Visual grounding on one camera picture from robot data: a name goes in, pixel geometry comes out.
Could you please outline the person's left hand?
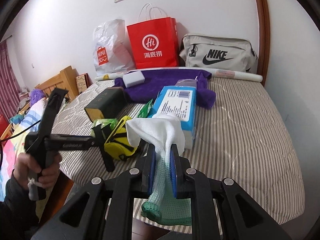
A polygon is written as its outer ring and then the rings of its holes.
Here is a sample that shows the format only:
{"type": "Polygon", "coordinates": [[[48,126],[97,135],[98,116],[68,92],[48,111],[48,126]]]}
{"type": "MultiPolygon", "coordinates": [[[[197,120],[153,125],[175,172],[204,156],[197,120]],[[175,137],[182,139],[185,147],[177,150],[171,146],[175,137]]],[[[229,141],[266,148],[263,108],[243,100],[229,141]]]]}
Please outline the person's left hand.
{"type": "Polygon", "coordinates": [[[27,153],[20,153],[16,160],[13,176],[21,187],[25,190],[28,189],[28,174],[30,171],[36,174],[42,173],[39,178],[40,186],[44,189],[54,186],[59,176],[60,162],[62,157],[59,153],[54,155],[53,163],[48,168],[41,170],[40,165],[33,156],[27,153]]]}

